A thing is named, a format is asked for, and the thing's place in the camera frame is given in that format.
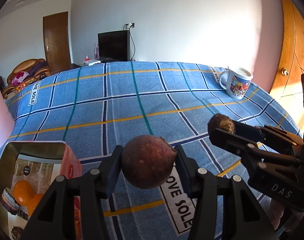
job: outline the mug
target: mug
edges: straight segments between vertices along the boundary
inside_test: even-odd
[[[227,85],[222,84],[223,74],[228,74]],[[245,92],[248,90],[250,82],[253,78],[251,72],[241,67],[228,66],[228,70],[220,74],[219,83],[220,86],[226,90],[227,94],[235,99],[242,99]]]

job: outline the blue plaid tablecloth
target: blue plaid tablecloth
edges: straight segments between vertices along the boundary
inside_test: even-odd
[[[213,114],[300,131],[254,83],[242,100],[229,97],[217,83],[222,71],[177,62],[115,62],[61,72],[41,81],[36,104],[28,105],[33,85],[6,102],[16,121],[8,141],[66,141],[87,172],[109,158],[116,145],[153,134],[172,146],[182,144],[188,157],[213,174],[239,174],[247,181],[239,157],[210,143],[207,122]],[[269,198],[252,192],[266,209]],[[222,230],[222,198],[218,202],[216,239]],[[183,192],[175,167],[166,183],[149,190],[134,187],[121,173],[115,192],[101,203],[110,237],[118,240],[187,239],[196,205]]]

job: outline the doorknob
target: doorknob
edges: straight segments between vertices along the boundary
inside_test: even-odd
[[[288,72],[288,70],[285,67],[281,69],[281,73],[285,77],[287,77],[289,75],[289,72]]]

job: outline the television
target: television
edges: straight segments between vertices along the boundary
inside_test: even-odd
[[[100,61],[130,61],[130,31],[99,33]]]

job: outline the hand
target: hand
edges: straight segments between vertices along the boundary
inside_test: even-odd
[[[284,205],[280,204],[279,202],[271,199],[270,208],[268,211],[268,217],[272,223],[273,229],[276,230],[280,224],[281,217],[283,216],[285,207]],[[301,219],[304,216],[304,212],[297,212],[292,210],[293,214],[295,215],[294,221],[286,228],[285,232],[292,232],[298,226]]]

